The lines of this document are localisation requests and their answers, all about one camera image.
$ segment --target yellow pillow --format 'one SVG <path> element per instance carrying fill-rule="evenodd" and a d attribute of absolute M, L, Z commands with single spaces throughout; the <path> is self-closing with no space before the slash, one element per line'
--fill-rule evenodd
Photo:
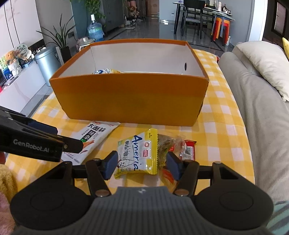
<path fill-rule="evenodd" d="M 287 58 L 289 59 L 289 41 L 286 38 L 283 38 L 282 40 L 283 40 L 285 53 L 287 55 Z"/>

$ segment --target black chair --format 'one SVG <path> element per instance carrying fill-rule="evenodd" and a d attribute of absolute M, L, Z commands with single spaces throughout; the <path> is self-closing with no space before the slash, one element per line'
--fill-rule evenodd
<path fill-rule="evenodd" d="M 202 39 L 202 30 L 203 30 L 203 8 L 205 7 L 206 2 L 205 1 L 199 1 L 199 0 L 184 0 L 185 5 L 185 13 L 182 17 L 182 23 L 181 23 L 181 35 L 184 35 L 185 27 L 186 27 L 186 20 L 190 19 L 190 22 L 198 23 L 198 34 L 199 29 L 201 30 L 200 33 L 200 39 Z"/>

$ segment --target wall socket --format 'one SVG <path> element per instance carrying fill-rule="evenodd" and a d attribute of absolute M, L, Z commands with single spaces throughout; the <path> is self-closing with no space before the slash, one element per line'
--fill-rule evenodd
<path fill-rule="evenodd" d="M 70 33 L 67 35 L 68 38 L 72 38 L 73 36 L 74 36 L 74 32 L 73 32 L 73 31 L 70 32 Z"/>

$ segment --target window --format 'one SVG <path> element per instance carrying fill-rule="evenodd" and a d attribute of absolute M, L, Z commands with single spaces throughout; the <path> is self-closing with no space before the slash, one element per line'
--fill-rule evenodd
<path fill-rule="evenodd" d="M 272 31 L 280 36 L 284 36 L 285 34 L 287 14 L 287 9 L 281 3 L 276 1 Z"/>

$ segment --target teal striped fabric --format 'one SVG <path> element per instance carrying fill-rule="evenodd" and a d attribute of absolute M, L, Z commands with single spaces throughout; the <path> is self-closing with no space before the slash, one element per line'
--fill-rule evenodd
<path fill-rule="evenodd" d="M 289 235 L 289 201 L 274 203 L 273 215 L 267 228 L 275 235 Z"/>

